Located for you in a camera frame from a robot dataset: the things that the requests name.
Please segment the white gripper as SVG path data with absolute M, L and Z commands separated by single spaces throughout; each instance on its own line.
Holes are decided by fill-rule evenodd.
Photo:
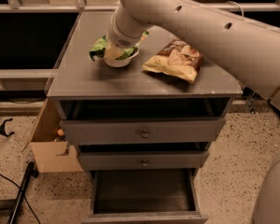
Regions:
M 104 58 L 119 58 L 124 54 L 124 49 L 133 47 L 150 27 L 149 23 L 135 19 L 123 6 L 119 6 L 108 25 L 107 35 L 110 41 L 106 42 Z

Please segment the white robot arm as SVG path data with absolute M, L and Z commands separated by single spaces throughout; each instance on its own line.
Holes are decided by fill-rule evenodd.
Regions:
M 280 28 L 191 0 L 120 0 L 108 35 L 129 48 L 152 25 L 192 45 L 280 111 Z

